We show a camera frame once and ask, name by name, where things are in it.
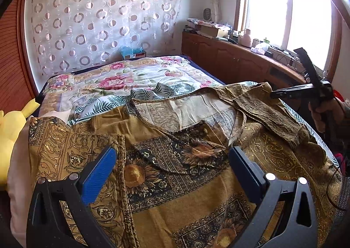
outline bright window light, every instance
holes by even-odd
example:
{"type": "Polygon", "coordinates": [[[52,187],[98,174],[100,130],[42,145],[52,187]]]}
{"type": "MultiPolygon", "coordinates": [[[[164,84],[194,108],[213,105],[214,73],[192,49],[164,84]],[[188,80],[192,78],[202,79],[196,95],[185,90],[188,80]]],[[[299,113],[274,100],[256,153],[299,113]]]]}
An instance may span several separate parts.
{"type": "Polygon", "coordinates": [[[330,0],[293,0],[287,49],[303,47],[312,62],[324,69],[332,28],[330,0]]]}
{"type": "Polygon", "coordinates": [[[281,46],[286,25],[287,0],[249,0],[249,29],[253,39],[281,46]]]}

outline wooden slats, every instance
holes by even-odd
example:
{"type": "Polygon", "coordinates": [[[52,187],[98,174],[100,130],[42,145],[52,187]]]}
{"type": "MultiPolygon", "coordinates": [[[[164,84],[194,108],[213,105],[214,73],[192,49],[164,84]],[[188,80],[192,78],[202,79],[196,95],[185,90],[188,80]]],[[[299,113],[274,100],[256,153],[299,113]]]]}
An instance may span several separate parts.
{"type": "Polygon", "coordinates": [[[20,58],[17,30],[19,0],[0,19],[0,110],[22,110],[32,99],[20,58]]]}

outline yellow plush toy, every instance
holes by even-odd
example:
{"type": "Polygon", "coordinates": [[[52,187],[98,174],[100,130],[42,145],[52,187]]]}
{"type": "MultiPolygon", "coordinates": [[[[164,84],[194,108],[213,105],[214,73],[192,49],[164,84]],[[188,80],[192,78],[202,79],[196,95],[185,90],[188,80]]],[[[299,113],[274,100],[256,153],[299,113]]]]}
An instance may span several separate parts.
{"type": "Polygon", "coordinates": [[[26,124],[28,118],[40,104],[35,99],[29,101],[22,111],[12,111],[4,116],[0,111],[0,186],[7,182],[7,171],[10,166],[10,158],[13,146],[20,131],[26,124]]]}

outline cabinet door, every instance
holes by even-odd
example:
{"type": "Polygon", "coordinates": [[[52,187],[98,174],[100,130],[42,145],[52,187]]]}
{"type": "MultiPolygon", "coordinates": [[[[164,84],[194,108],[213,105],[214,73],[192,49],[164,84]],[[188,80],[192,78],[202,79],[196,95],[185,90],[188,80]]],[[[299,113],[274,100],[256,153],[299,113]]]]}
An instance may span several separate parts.
{"type": "Polygon", "coordinates": [[[212,75],[225,84],[236,82],[237,65],[232,52],[227,48],[218,47],[215,63],[212,66],[212,75]]]}
{"type": "Polygon", "coordinates": [[[208,38],[201,38],[198,40],[198,56],[195,63],[212,74],[212,68],[213,64],[215,63],[217,49],[215,47],[215,44],[211,44],[210,41],[211,39],[208,38]]]}
{"type": "Polygon", "coordinates": [[[197,60],[198,60],[197,50],[198,50],[198,44],[196,42],[196,35],[183,32],[181,52],[184,55],[188,55],[195,63],[197,63],[197,60]]]}
{"type": "Polygon", "coordinates": [[[237,82],[255,81],[264,82],[268,62],[263,58],[250,54],[246,51],[240,51],[237,57],[237,82]]]}

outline wooden cabinet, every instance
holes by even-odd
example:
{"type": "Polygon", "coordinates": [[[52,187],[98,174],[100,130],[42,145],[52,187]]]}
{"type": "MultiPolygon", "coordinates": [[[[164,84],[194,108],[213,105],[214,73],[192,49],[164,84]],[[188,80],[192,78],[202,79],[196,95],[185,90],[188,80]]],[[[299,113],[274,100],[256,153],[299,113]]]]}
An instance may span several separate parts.
{"type": "Polygon", "coordinates": [[[197,63],[197,61],[195,61],[198,57],[198,43],[196,37],[192,36],[190,33],[183,32],[181,51],[183,54],[188,55],[195,63],[197,63]]]}
{"type": "Polygon", "coordinates": [[[264,82],[268,70],[268,62],[257,58],[253,53],[238,51],[237,54],[237,82],[264,82]]]}
{"type": "Polygon", "coordinates": [[[197,34],[182,33],[182,53],[226,84],[241,81],[268,81],[274,88],[304,84],[303,76],[249,48],[209,39],[197,34]]]}
{"type": "Polygon", "coordinates": [[[222,82],[232,84],[237,82],[237,59],[235,55],[227,48],[218,46],[217,56],[212,67],[212,73],[215,77],[220,77],[222,82]]]}

